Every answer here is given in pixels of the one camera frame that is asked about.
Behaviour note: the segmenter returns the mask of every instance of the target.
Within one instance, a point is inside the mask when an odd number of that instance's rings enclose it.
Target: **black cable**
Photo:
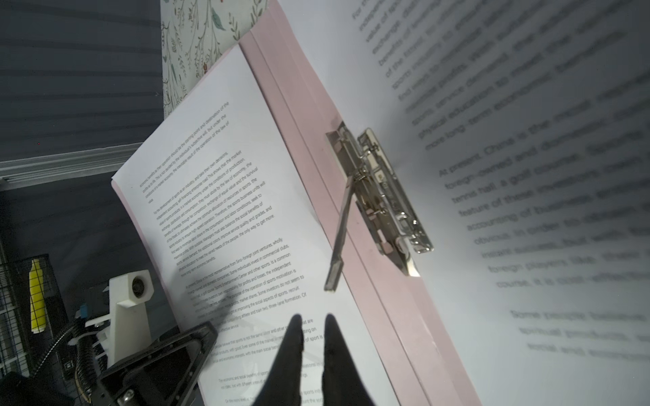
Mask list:
[[[52,344],[50,347],[47,349],[47,351],[43,354],[41,357],[40,361],[36,364],[36,369],[34,372],[31,374],[32,377],[36,377],[39,372],[43,369],[43,365],[45,365],[47,359],[49,358],[50,355],[61,345],[62,342],[67,342],[67,337],[72,334],[72,331],[75,329],[75,326],[77,325],[76,320],[72,320],[70,323],[66,324],[61,331],[58,332],[57,336],[54,338],[54,341],[52,341]]]
[[[104,372],[109,366],[109,358],[107,355],[102,355],[97,359],[97,364],[99,365],[99,371]]]
[[[85,333],[86,329],[84,322],[80,321],[75,324],[74,335],[80,337]],[[77,341],[77,378],[79,386],[84,393],[90,398],[92,389],[97,381],[97,373],[94,366],[94,351],[92,349],[92,338],[89,336],[81,336]]]

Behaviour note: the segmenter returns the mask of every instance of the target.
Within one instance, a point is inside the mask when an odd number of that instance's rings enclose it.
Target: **binder lever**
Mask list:
[[[327,137],[348,180],[325,291],[336,291],[343,270],[341,253],[352,196],[356,197],[357,207],[379,252],[404,275],[419,276],[408,245],[416,253],[429,252],[433,245],[373,131],[364,131],[357,143],[342,123]]]

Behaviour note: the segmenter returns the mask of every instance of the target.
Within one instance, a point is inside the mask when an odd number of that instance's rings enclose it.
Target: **floral patterned paper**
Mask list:
[[[253,27],[268,0],[161,0],[164,116],[221,53]]]

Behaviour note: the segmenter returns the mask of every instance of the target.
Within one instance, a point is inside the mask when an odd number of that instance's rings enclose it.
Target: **blurry page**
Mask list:
[[[279,0],[485,406],[650,398],[650,3]]]
[[[377,405],[397,400],[239,47],[204,77],[113,178],[144,233],[182,329],[218,331],[207,405],[250,404],[293,314],[303,319],[303,403],[322,403],[325,316],[336,316]]]

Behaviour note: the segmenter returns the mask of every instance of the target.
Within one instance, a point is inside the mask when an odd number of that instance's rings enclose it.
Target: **gray wall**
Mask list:
[[[0,2],[0,161],[141,142],[163,120],[159,0]]]
[[[0,1],[0,161],[144,141],[163,121],[160,0]],[[9,260],[48,253],[68,314],[152,271],[152,335],[173,316],[111,173],[0,192]]]

